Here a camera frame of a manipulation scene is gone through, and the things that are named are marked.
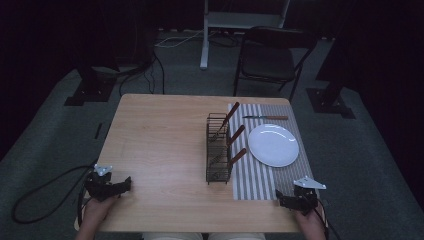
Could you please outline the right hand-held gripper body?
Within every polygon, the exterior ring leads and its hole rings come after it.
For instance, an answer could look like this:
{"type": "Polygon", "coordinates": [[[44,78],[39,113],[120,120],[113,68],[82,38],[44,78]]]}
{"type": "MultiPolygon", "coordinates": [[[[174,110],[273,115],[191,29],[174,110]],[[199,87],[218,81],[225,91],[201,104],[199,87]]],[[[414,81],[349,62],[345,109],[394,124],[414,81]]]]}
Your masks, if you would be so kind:
{"type": "Polygon", "coordinates": [[[294,180],[294,196],[290,198],[288,208],[308,214],[318,206],[317,190],[326,190],[327,186],[305,176],[294,180]]]}

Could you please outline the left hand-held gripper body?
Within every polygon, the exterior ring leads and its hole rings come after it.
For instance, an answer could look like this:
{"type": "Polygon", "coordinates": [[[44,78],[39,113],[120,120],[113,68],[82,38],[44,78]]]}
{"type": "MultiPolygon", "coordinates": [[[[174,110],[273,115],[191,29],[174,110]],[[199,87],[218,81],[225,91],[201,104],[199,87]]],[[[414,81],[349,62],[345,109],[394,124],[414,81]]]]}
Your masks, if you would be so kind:
{"type": "Polygon", "coordinates": [[[112,196],[120,195],[119,187],[111,183],[112,167],[95,164],[88,174],[84,186],[89,195],[97,201],[103,202],[112,196]]]}

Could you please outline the person's left hand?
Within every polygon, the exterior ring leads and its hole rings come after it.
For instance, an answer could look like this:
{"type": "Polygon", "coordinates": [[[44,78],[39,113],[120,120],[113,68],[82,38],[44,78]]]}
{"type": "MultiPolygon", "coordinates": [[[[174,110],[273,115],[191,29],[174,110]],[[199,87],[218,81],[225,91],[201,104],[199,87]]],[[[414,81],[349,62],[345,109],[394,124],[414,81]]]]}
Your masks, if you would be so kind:
{"type": "Polygon", "coordinates": [[[96,232],[117,200],[117,196],[104,201],[90,200],[85,207],[80,232],[96,232]]]}

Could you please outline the person's right hand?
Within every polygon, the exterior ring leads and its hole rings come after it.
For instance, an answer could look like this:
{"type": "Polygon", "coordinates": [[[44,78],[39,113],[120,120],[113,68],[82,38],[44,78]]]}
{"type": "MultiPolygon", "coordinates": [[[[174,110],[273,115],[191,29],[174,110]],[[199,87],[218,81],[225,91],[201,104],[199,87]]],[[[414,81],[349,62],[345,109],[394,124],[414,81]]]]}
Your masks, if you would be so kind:
{"type": "Polygon", "coordinates": [[[321,204],[318,204],[315,211],[311,211],[306,216],[299,211],[295,211],[294,216],[306,240],[326,240],[321,204]]]}

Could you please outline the grey striped placemat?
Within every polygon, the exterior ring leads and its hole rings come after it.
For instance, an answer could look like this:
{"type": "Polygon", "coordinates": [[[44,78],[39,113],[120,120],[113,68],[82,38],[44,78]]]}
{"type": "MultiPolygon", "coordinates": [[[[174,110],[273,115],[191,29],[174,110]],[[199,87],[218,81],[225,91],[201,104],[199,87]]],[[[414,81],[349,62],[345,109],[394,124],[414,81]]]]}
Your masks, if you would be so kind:
{"type": "Polygon", "coordinates": [[[242,104],[231,117],[230,132],[245,126],[244,132],[232,144],[232,152],[238,153],[245,148],[247,153],[233,167],[231,179],[233,196],[236,200],[274,200],[275,189],[286,196],[293,194],[294,180],[305,176],[312,177],[312,170],[304,149],[301,135],[293,110],[288,105],[242,104]],[[243,119],[243,116],[288,116],[288,120],[243,119]],[[300,147],[295,162],[285,167],[271,167],[258,161],[248,146],[249,133],[262,124],[275,124],[290,131],[297,139],[300,147]]]}

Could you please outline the white round plate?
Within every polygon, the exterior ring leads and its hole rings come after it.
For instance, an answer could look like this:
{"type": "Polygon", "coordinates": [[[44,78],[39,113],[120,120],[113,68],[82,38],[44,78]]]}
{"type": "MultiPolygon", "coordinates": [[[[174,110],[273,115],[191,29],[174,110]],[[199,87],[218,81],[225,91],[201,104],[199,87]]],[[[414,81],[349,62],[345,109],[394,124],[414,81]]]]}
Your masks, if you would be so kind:
{"type": "Polygon", "coordinates": [[[296,137],[287,129],[275,124],[255,127],[248,136],[252,155],[271,167],[285,167],[296,161],[300,147],[296,137]]]}

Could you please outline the black folding chair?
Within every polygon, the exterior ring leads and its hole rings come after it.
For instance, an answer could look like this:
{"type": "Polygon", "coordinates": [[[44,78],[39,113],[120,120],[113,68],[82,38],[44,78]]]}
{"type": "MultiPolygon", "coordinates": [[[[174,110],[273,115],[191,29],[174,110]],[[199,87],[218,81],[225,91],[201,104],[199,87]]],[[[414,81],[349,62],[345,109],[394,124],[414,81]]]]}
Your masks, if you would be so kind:
{"type": "Polygon", "coordinates": [[[304,62],[317,43],[318,39],[305,30],[268,26],[248,29],[241,41],[233,95],[237,94],[241,79],[279,84],[279,91],[292,82],[292,100],[304,62]]]}

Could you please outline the white metal stand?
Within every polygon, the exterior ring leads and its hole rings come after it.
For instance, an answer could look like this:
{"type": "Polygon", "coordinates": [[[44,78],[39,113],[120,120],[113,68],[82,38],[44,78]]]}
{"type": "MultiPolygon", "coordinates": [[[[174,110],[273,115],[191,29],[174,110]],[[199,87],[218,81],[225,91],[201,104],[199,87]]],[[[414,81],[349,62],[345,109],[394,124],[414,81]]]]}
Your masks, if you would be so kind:
{"type": "Polygon", "coordinates": [[[211,28],[250,29],[254,26],[284,26],[291,0],[284,0],[279,14],[214,12],[209,10],[209,0],[204,0],[203,43],[200,69],[208,68],[209,30],[211,28]]]}

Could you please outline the wooden-handled cutlery piece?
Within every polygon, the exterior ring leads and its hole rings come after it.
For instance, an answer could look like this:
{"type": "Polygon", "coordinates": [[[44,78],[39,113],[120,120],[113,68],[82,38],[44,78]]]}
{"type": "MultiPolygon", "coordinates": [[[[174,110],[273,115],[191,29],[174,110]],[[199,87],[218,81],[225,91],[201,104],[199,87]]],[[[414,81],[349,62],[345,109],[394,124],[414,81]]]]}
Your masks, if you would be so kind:
{"type": "Polygon", "coordinates": [[[208,145],[208,155],[211,157],[221,156],[231,149],[231,145],[244,132],[245,126],[241,125],[234,134],[227,130],[225,133],[218,135],[211,140],[208,145]]]}
{"type": "Polygon", "coordinates": [[[209,161],[209,166],[220,167],[220,168],[226,167],[227,169],[231,169],[233,165],[238,160],[240,160],[246,153],[247,153],[247,150],[243,148],[234,157],[228,157],[224,155],[216,156],[209,161]]]}

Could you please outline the wooden-handled table knife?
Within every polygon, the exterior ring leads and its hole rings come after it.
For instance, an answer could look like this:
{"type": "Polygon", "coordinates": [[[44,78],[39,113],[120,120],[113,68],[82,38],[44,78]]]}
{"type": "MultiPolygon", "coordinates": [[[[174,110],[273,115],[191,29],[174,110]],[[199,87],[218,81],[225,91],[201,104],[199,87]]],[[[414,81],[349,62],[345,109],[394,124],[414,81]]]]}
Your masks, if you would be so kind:
{"type": "Polygon", "coordinates": [[[265,116],[265,115],[250,115],[243,116],[243,119],[268,119],[268,120],[288,120],[288,116],[265,116]]]}

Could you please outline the black stand with base plate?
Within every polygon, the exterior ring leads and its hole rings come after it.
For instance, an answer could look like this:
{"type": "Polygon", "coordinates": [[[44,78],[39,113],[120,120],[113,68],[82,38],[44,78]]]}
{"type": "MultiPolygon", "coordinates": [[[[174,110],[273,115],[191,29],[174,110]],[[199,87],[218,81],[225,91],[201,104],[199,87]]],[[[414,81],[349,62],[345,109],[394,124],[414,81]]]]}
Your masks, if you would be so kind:
{"type": "Polygon", "coordinates": [[[107,102],[115,86],[117,78],[96,72],[87,63],[77,64],[77,71],[81,77],[77,89],[69,96],[65,106],[83,106],[86,102],[107,102]]]}
{"type": "Polygon", "coordinates": [[[356,0],[323,0],[322,35],[332,46],[318,72],[317,79],[328,81],[325,89],[307,88],[307,94],[315,113],[338,114],[354,119],[352,110],[341,97],[349,76],[349,63],[339,35],[349,18],[356,0]]]}

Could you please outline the wooden-handled fork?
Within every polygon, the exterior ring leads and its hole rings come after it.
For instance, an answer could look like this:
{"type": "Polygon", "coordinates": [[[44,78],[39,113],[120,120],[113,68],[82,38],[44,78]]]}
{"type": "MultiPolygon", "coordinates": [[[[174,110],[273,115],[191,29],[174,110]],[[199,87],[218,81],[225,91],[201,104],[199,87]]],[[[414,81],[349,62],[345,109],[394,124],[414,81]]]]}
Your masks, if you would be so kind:
{"type": "Polygon", "coordinates": [[[231,117],[234,115],[234,113],[236,112],[236,110],[239,108],[240,103],[239,102],[235,102],[233,107],[231,108],[231,110],[226,114],[226,117],[224,118],[220,128],[215,132],[215,134],[212,137],[212,140],[216,140],[219,135],[221,130],[227,125],[227,123],[229,122],[229,120],[231,119],[231,117]]]}

